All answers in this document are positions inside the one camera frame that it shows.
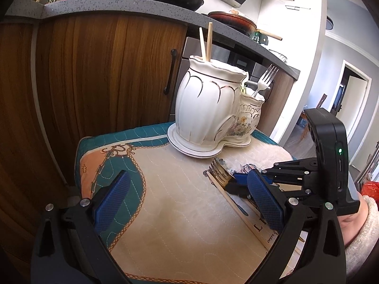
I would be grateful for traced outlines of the person's right hand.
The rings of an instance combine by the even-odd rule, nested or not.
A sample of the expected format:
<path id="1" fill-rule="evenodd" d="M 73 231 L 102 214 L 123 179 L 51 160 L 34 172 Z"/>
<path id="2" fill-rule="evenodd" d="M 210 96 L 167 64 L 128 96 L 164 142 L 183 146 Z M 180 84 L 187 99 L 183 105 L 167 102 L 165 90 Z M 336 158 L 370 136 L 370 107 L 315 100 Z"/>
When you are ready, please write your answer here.
<path id="1" fill-rule="evenodd" d="M 338 223 L 340 224 L 345 247 L 349 246 L 350 243 L 352 243 L 352 241 L 357 237 L 367 220 L 369 212 L 367 202 L 361 193 L 358 193 L 358 198 L 360 201 L 360 206 L 357 213 L 338 216 Z"/>

